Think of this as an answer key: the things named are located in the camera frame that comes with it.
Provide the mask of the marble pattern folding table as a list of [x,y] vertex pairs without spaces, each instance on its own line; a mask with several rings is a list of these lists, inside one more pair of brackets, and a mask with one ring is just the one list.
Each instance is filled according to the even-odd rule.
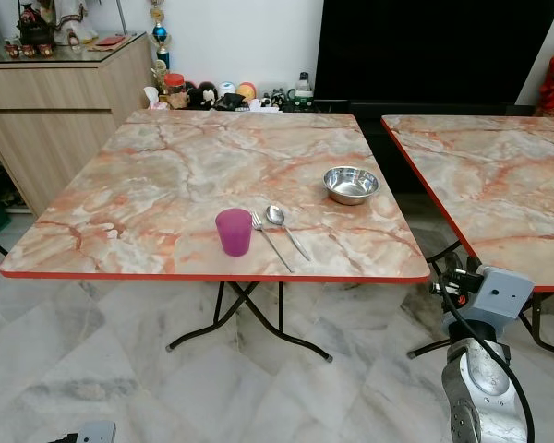
[[554,117],[383,115],[388,134],[428,187],[471,258],[535,285],[524,324],[540,338],[554,294]]
[[[242,306],[261,313],[257,284],[413,284],[430,270],[391,190],[332,201],[336,166],[378,174],[351,114],[138,110],[0,262],[9,279],[214,281],[234,290],[215,309],[220,329]],[[242,257],[223,252],[215,216],[239,208],[288,214],[298,249],[281,231]]]

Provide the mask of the stainless steel bowl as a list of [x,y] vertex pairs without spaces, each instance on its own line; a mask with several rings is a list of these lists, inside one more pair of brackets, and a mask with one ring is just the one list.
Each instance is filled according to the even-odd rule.
[[362,204],[379,190],[376,174],[357,166],[335,166],[323,175],[329,198],[340,204]]

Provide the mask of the silver metal fork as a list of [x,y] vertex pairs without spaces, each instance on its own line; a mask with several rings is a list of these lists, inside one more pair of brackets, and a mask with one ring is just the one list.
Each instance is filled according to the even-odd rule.
[[250,218],[253,231],[259,232],[260,235],[264,237],[266,242],[268,242],[268,244],[270,245],[272,252],[276,254],[276,257],[278,258],[278,260],[280,260],[282,265],[285,266],[286,269],[288,269],[289,273],[294,273],[293,267],[291,267],[288,261],[286,261],[285,258],[282,257],[282,254],[280,250],[278,250],[277,245],[273,243],[271,237],[269,237],[268,233],[264,231],[263,222],[261,222],[259,215],[257,215],[255,211],[250,211]]

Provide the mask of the silver metal spoon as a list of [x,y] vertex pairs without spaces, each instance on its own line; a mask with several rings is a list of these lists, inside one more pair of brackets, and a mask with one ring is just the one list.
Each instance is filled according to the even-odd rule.
[[280,207],[276,206],[276,204],[270,204],[265,209],[265,215],[266,220],[268,220],[269,223],[278,225],[278,227],[281,227],[283,231],[285,231],[286,236],[289,236],[291,244],[295,246],[295,249],[297,249],[298,252],[301,253],[303,258],[305,258],[307,261],[312,260],[310,254],[301,245],[301,242],[295,239],[293,232],[290,231],[288,224],[286,224],[285,212],[282,211]]

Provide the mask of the purple plastic cup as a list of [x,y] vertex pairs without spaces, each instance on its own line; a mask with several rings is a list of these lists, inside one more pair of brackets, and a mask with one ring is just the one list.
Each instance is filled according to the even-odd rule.
[[242,257],[250,249],[252,218],[250,211],[232,208],[215,216],[215,228],[223,252],[229,257]]

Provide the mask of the large black television screen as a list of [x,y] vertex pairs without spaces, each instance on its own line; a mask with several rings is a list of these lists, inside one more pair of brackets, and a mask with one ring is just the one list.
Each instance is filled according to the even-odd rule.
[[554,0],[324,0],[319,100],[516,102]]

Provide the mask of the clear bottle with dark cap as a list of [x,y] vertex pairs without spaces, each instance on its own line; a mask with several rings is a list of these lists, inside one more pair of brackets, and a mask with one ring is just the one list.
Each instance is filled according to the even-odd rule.
[[291,97],[295,102],[298,102],[299,106],[308,105],[314,97],[314,92],[312,92],[310,81],[309,81],[309,72],[299,73],[298,80],[295,82],[295,87],[290,89]]

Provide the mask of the black mouse plush toy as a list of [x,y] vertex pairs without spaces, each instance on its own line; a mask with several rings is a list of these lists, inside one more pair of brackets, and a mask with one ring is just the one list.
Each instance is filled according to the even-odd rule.
[[214,83],[204,81],[199,85],[186,84],[188,94],[188,110],[210,110],[215,101],[218,101],[218,90]]

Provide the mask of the red lidded glass jar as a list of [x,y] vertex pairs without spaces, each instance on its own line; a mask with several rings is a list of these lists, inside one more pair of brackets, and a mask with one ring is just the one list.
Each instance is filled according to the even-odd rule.
[[189,93],[186,89],[186,81],[183,75],[175,72],[168,72],[163,77],[164,92],[166,92],[166,101],[171,109],[181,110],[188,107]]

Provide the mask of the blue and gold trophy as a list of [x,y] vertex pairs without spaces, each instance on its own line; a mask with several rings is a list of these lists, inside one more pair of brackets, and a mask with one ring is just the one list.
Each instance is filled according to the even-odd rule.
[[164,0],[150,0],[150,3],[150,14],[154,21],[153,30],[151,30],[151,38],[156,46],[156,59],[158,59],[159,62],[162,63],[168,70],[168,68],[171,67],[171,56],[167,47],[168,43],[170,43],[170,32],[168,32],[166,27],[163,25],[164,13],[162,5]]

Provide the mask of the light wooden cabinet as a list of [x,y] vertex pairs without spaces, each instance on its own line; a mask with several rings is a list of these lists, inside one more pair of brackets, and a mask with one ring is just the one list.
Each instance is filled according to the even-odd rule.
[[135,111],[146,109],[153,51],[135,33],[115,51],[57,46],[11,58],[0,43],[0,163],[40,215]]

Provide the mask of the white robed figurine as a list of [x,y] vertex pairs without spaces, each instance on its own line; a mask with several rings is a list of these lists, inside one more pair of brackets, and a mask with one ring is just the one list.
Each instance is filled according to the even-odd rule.
[[86,0],[54,0],[54,41],[58,45],[88,45],[99,38],[88,22]]

